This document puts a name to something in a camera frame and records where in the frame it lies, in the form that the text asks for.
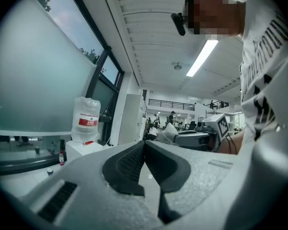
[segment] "sky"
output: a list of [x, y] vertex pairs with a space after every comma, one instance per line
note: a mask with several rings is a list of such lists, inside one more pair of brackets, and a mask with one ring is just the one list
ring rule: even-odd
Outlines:
[[[48, 6], [51, 8], [49, 15], [77, 48], [88, 52], [94, 49], [97, 55], [101, 55], [103, 47], [74, 0], [50, 0]], [[103, 74], [114, 84], [118, 70], [109, 58], [103, 69]]]

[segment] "ceiling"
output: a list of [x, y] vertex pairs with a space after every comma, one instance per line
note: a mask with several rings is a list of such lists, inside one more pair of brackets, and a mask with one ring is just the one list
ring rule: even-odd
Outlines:
[[[107, 2], [143, 88], [239, 102], [243, 48], [239, 38], [221, 39], [195, 76], [186, 77], [206, 37], [178, 34], [170, 14], [181, 12], [184, 0]], [[182, 69], [174, 69], [177, 63]]]

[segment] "white t-shirt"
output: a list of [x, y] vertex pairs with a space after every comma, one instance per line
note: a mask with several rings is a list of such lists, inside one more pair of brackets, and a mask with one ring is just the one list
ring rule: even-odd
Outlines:
[[288, 125], [288, 27], [273, 0], [247, 0], [240, 65], [243, 143]]
[[158, 130], [155, 127], [152, 127], [152, 129], [148, 130], [148, 133], [157, 136]]

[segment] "person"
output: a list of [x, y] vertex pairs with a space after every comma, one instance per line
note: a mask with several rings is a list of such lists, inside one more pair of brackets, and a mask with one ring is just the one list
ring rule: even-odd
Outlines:
[[210, 103], [210, 109], [213, 109], [214, 105], [212, 103], [212, 100], [211, 100], [211, 103]]
[[170, 116], [168, 116], [169, 122], [170, 122], [172, 125], [174, 125], [174, 123], [177, 122], [177, 121], [174, 120], [173, 114], [175, 114], [174, 111], [172, 111], [171, 114], [170, 114]]
[[28, 136], [21, 136], [21, 139], [23, 140], [20, 142], [20, 137], [19, 136], [14, 136], [15, 138], [15, 143], [18, 147], [24, 147], [24, 146], [32, 146], [33, 144], [29, 142]]
[[231, 153], [234, 146], [239, 152], [263, 134], [288, 126], [288, 112], [280, 104], [287, 103], [288, 110], [288, 23], [274, 1], [185, 0], [181, 16], [192, 34], [243, 41], [239, 71], [245, 128], [232, 140], [222, 140], [218, 152]]
[[148, 133], [146, 135], [146, 140], [154, 140], [157, 138], [158, 130], [154, 124], [150, 124], [148, 128]]
[[155, 114], [155, 120], [154, 120], [154, 123], [155, 123], [155, 127], [158, 128], [159, 120], [158, 120], [157, 114]]

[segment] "black cable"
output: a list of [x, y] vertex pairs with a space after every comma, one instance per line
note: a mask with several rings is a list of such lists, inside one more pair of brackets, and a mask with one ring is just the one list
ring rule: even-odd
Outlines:
[[230, 137], [230, 135], [228, 135], [228, 136], [229, 136], [229, 138], [231, 139], [231, 142], [234, 144], [236, 154], [238, 154], [238, 153], [237, 153], [237, 147], [236, 147], [236, 144], [234, 143], [234, 141], [232, 140], [232, 138]]
[[227, 137], [225, 137], [225, 138], [226, 138], [226, 140], [228, 141], [229, 151], [230, 151], [230, 154], [231, 154], [231, 146], [230, 146], [230, 142], [229, 142], [229, 140], [227, 139]]

